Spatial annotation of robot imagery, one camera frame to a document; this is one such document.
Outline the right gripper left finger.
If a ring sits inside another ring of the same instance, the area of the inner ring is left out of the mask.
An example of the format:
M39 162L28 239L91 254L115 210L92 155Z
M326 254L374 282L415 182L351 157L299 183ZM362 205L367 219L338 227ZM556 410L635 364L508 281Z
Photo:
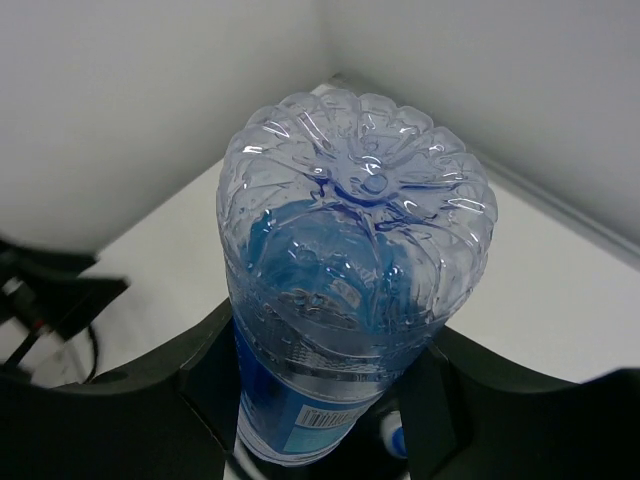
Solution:
M232 312L91 384L1 377L4 479L220 479L233 451L239 374Z

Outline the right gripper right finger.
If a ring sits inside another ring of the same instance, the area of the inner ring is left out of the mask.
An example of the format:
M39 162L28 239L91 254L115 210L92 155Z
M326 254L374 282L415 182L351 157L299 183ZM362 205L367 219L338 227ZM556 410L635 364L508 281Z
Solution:
M444 328L396 385L414 479L636 479L639 372L572 383Z

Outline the blue label bottle blue cap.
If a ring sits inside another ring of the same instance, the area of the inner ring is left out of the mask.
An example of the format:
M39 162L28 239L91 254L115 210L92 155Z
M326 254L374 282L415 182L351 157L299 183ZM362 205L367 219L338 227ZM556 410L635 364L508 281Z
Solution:
M216 207L238 434L285 467L334 450L461 308L498 220L455 134L342 89L256 111L226 150Z

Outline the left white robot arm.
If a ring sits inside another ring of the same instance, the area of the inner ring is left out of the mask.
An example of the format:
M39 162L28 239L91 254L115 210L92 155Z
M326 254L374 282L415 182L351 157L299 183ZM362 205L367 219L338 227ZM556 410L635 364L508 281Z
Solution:
M1 322L17 320L25 329L21 344L1 362L1 373L29 381L33 374L21 366L36 342L55 334L68 342L88 335L91 370L84 381L92 382L100 364L100 343L93 321L129 282L123 277L84 277L97 263L92 253L42 250L1 240Z

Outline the dark grey plastic bin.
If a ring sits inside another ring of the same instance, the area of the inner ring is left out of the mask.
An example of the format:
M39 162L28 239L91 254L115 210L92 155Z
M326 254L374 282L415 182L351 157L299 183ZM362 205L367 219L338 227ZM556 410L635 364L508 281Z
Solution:
M379 438L378 419L387 411L398 410L392 396L379 400L365 413L326 457L299 467L283 467L263 461L241 442L228 458L225 479L407 479L408 460L389 455Z

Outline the right aluminium frame rail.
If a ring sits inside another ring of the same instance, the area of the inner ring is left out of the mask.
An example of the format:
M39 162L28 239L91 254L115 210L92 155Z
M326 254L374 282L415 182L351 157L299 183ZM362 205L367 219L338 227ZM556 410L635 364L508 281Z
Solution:
M412 100L405 93L395 91L366 76L357 73L337 72L325 84L347 89L358 95L374 93L389 97L401 105L410 105L427 113L437 126L452 125L421 100ZM492 180L505 190L521 198L530 206L560 222L579 236L621 261L639 268L639 243L605 226L580 209L555 195L548 188L530 180L526 175L506 165L501 159L489 154L481 143L459 130L457 135L463 140L469 152L483 164Z

